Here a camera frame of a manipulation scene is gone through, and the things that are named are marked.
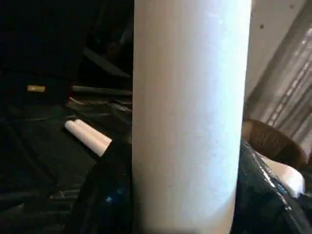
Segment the shiny black surface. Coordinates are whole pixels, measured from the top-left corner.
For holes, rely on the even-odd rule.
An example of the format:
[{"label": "shiny black surface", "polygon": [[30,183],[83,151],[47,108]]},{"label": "shiny black surface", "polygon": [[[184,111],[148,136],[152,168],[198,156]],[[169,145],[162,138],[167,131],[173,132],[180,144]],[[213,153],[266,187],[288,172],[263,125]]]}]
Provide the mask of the shiny black surface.
[{"label": "shiny black surface", "polygon": [[240,148],[232,234],[310,234],[297,201],[245,142]]},{"label": "shiny black surface", "polygon": [[131,145],[113,141],[89,172],[65,234],[127,234],[132,226]]}]

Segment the white cardboard tube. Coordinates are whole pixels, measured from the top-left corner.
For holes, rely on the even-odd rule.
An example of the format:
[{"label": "white cardboard tube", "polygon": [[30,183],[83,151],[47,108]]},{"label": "white cardboard tube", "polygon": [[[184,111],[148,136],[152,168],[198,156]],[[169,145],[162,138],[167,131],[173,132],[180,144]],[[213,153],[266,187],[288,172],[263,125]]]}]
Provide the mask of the white cardboard tube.
[{"label": "white cardboard tube", "polygon": [[250,0],[136,0],[133,177],[147,233],[228,234]]},{"label": "white cardboard tube", "polygon": [[88,132],[86,132],[81,126],[75,124],[75,122],[69,120],[65,123],[65,128],[77,137],[85,146],[91,149],[98,156],[102,156],[108,147],[108,144],[95,138]]},{"label": "white cardboard tube", "polygon": [[89,134],[91,134],[95,138],[97,138],[103,142],[106,142],[106,144],[108,144],[108,145],[112,142],[112,139],[110,139],[109,137],[100,133],[98,130],[94,129],[89,124],[82,121],[81,119],[76,119],[75,124],[79,125],[81,128],[83,128],[86,132],[88,132]]}]

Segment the white pipe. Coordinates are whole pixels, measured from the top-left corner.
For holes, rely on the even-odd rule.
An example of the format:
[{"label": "white pipe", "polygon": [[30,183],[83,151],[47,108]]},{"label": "white pipe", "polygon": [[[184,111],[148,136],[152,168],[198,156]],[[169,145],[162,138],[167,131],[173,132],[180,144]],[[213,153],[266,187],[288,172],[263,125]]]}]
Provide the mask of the white pipe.
[{"label": "white pipe", "polygon": [[65,123],[65,128],[71,134],[77,137],[78,140],[80,140],[85,146],[87,146],[100,157],[104,154],[105,150],[108,147],[108,144],[106,142],[103,142],[96,137],[90,135],[81,126],[71,120]]},{"label": "white pipe", "polygon": [[104,134],[100,133],[98,130],[91,127],[89,124],[85,123],[81,119],[76,119],[75,124],[79,125],[81,128],[83,128],[86,132],[94,136],[95,138],[105,142],[107,145],[109,145],[112,142],[112,139],[105,136]]},{"label": "white pipe", "polygon": [[227,234],[250,0],[136,0],[133,176],[148,233]]}]

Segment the white chalk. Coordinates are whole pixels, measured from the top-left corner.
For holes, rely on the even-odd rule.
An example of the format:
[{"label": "white chalk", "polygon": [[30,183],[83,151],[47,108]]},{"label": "white chalk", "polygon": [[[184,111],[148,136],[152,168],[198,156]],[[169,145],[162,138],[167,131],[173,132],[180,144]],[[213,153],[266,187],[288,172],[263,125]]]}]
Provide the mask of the white chalk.
[{"label": "white chalk", "polygon": [[89,134],[80,125],[71,120],[65,123],[65,128],[98,156],[102,156],[109,145],[109,143]]},{"label": "white chalk", "polygon": [[274,171],[280,182],[285,186],[293,197],[299,197],[304,194],[304,178],[299,171],[288,165],[275,162],[261,154],[261,159]]},{"label": "white chalk", "polygon": [[250,0],[136,0],[132,169],[146,233],[228,234]]},{"label": "white chalk", "polygon": [[79,125],[81,128],[83,128],[85,131],[87,131],[89,134],[91,134],[95,138],[97,138],[103,142],[106,142],[108,145],[112,142],[112,139],[110,139],[106,135],[100,133],[98,130],[94,129],[89,124],[83,122],[81,119],[76,119],[75,124]]}]

